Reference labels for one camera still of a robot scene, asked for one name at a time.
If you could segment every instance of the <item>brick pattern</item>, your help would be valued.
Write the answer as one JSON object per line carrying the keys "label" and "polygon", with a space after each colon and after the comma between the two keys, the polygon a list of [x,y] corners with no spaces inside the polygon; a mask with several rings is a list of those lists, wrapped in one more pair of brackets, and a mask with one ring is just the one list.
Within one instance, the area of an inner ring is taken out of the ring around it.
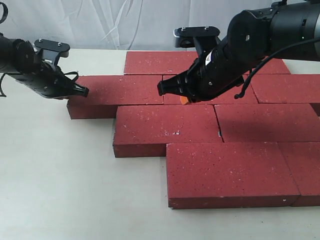
{"label": "brick pattern", "polygon": [[208,102],[159,97],[157,83],[186,71],[195,52],[128,52],[124,76],[81,77],[72,119],[116,118],[117,158],[166,156],[174,209],[320,206],[318,75],[293,75],[273,59]]}

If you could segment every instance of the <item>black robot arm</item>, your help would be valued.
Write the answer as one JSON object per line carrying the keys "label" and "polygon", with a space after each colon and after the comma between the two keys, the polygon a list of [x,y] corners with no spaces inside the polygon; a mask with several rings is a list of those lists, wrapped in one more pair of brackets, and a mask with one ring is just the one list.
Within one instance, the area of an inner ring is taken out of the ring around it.
{"label": "black robot arm", "polygon": [[[0,24],[8,16],[7,6],[3,6]],[[89,90],[76,83],[77,72],[63,73],[58,66],[60,57],[69,55],[70,46],[66,43],[38,39],[34,46],[22,39],[8,39],[0,33],[0,97],[6,97],[1,88],[5,75],[27,86],[48,99],[66,99],[70,96],[87,97]]]}
{"label": "black robot arm", "polygon": [[235,96],[242,98],[254,74],[272,58],[320,61],[319,16],[320,0],[289,5],[283,0],[270,8],[242,11],[222,40],[215,27],[176,29],[175,46],[195,47],[198,58],[185,72],[159,82],[159,95],[175,94],[196,103],[243,85]]}

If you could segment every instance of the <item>white backdrop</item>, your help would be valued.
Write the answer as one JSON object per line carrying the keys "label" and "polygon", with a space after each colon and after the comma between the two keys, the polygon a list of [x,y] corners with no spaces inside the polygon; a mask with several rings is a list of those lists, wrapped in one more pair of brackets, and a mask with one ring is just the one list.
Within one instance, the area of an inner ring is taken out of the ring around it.
{"label": "white backdrop", "polygon": [[[174,50],[173,29],[215,26],[226,35],[232,17],[274,0],[2,0],[8,38],[65,42],[79,49]],[[289,3],[301,2],[289,0]]]}

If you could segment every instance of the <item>white tabletop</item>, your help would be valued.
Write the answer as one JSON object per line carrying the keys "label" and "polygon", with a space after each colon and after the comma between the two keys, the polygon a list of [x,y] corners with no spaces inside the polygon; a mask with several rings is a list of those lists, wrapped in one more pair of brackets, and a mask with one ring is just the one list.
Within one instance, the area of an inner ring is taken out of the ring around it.
{"label": "white tabletop", "polygon": [[[75,49],[60,66],[122,75],[125,57]],[[320,74],[318,62],[286,63],[294,74]],[[1,240],[320,238],[320,207],[171,210],[165,158],[115,159],[113,119],[70,120],[66,101],[44,99],[8,76],[3,90]]]}

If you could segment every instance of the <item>wire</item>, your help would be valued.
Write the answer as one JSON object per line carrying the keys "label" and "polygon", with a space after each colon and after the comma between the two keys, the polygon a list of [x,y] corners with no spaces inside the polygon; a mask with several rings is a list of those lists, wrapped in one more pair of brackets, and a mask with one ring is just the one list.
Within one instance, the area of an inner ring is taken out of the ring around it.
{"label": "wire", "polygon": [[0,78],[0,98],[6,98],[7,95],[4,94],[4,91],[2,91],[2,81],[5,77],[6,73],[2,74],[1,78]]}
{"label": "wire", "polygon": [[291,48],[295,48],[295,47],[298,47],[298,46],[301,46],[301,45],[305,45],[305,44],[315,44],[315,43],[318,43],[320,42],[320,37],[318,38],[314,38],[314,39],[310,39],[310,40],[306,40],[306,41],[301,41],[301,42],[298,42],[298,43],[294,43],[294,44],[291,44],[289,46],[286,46],[276,52],[274,52],[273,54],[271,54],[270,56],[268,56],[265,60],[263,60],[250,74],[249,76],[247,77],[247,79],[244,81],[244,84],[242,86],[242,90],[239,94],[235,95],[234,98],[235,99],[241,99],[245,96],[245,93],[246,93],[246,90],[247,88],[249,87],[250,83],[251,83],[251,79],[253,78],[253,76],[264,66],[266,65],[271,59],[273,59],[276,55],[288,50],[288,49],[291,49]]}
{"label": "wire", "polygon": [[5,5],[3,2],[0,2],[0,5],[3,7],[3,14],[0,20],[0,24],[2,24],[7,19],[9,11],[7,5]]}

